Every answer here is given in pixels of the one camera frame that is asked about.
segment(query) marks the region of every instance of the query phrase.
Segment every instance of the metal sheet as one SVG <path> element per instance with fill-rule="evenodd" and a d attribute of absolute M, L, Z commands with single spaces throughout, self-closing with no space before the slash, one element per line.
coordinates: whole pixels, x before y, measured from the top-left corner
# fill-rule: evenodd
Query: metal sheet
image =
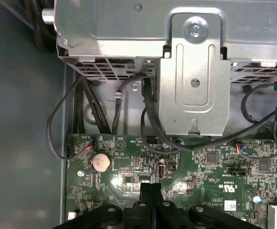
<path fill-rule="evenodd" d="M 161 57 L 171 15 L 181 8 L 220 16 L 229 59 L 277 60 L 277 0 L 57 0 L 58 45 L 71 56 Z"/>
<path fill-rule="evenodd" d="M 55 55 L 34 45 L 32 30 L 0 5 L 0 229 L 60 222 L 62 167 L 49 151 L 45 128 L 67 84 L 63 72 Z M 54 119 L 59 150 L 69 120 L 63 109 Z"/>

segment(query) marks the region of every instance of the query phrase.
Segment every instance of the white label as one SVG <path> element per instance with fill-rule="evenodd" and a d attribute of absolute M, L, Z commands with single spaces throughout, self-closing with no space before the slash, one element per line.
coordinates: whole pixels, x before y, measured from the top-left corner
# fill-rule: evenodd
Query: white label
<path fill-rule="evenodd" d="M 225 200 L 224 201 L 224 211 L 236 211 L 237 201 L 236 200 Z"/>
<path fill-rule="evenodd" d="M 69 212 L 67 219 L 72 220 L 72 219 L 76 218 L 76 216 L 77 216 L 76 212 Z"/>

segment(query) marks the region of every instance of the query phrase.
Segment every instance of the capacitor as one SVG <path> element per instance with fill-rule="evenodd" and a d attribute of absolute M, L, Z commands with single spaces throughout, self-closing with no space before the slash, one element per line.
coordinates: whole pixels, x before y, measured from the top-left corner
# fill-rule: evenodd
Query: capacitor
<path fill-rule="evenodd" d="M 105 172 L 111 166 L 111 158 L 106 153 L 97 153 L 92 158 L 92 167 L 97 172 Z"/>
<path fill-rule="evenodd" d="M 261 197 L 257 193 L 249 194 L 248 198 L 253 201 L 255 204 L 261 203 Z"/>

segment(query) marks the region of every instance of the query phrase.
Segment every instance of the integrated circuit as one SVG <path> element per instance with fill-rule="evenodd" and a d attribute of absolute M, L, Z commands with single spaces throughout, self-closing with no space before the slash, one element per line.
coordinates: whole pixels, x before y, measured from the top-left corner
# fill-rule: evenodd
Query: integrated circuit
<path fill-rule="evenodd" d="M 269 171 L 269 161 L 259 161 L 258 171 L 259 172 L 268 172 Z"/>
<path fill-rule="evenodd" d="M 217 163 L 217 154 L 216 152 L 209 152 L 206 154 L 206 162 L 211 164 Z"/>

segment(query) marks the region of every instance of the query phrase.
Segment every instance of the microchip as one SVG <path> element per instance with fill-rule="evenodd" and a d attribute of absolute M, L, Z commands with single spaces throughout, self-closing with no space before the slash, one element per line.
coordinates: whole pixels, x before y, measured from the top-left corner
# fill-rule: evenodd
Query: microchip
<path fill-rule="evenodd" d="M 176 163 L 174 161 L 167 162 L 168 171 L 175 171 L 176 170 Z"/>
<path fill-rule="evenodd" d="M 216 153 L 215 152 L 207 153 L 206 162 L 216 164 L 217 163 Z"/>
<path fill-rule="evenodd" d="M 193 190 L 191 190 L 191 189 L 187 189 L 186 190 L 186 195 L 188 195 L 188 196 L 193 196 L 194 195 L 194 191 Z"/>
<path fill-rule="evenodd" d="M 150 175 L 139 175 L 139 183 L 151 183 Z"/>
<path fill-rule="evenodd" d="M 187 188 L 194 188 L 195 184 L 192 181 L 187 181 Z"/>
<path fill-rule="evenodd" d="M 259 172 L 268 172 L 269 166 L 269 161 L 259 161 L 258 170 Z"/>
<path fill-rule="evenodd" d="M 253 208 L 255 210 L 260 210 L 262 208 L 262 204 L 255 204 L 255 203 L 253 203 L 252 205 L 253 205 Z"/>
<path fill-rule="evenodd" d="M 250 219 L 254 219 L 255 218 L 255 213 L 254 212 L 250 212 L 249 213 L 249 218 Z"/>
<path fill-rule="evenodd" d="M 147 136 L 146 141 L 147 141 L 148 144 L 154 144 L 154 145 L 157 144 L 157 138 L 156 137 Z"/>
<path fill-rule="evenodd" d="M 133 177 L 125 177 L 123 180 L 126 184 L 127 183 L 133 183 L 134 178 Z"/>

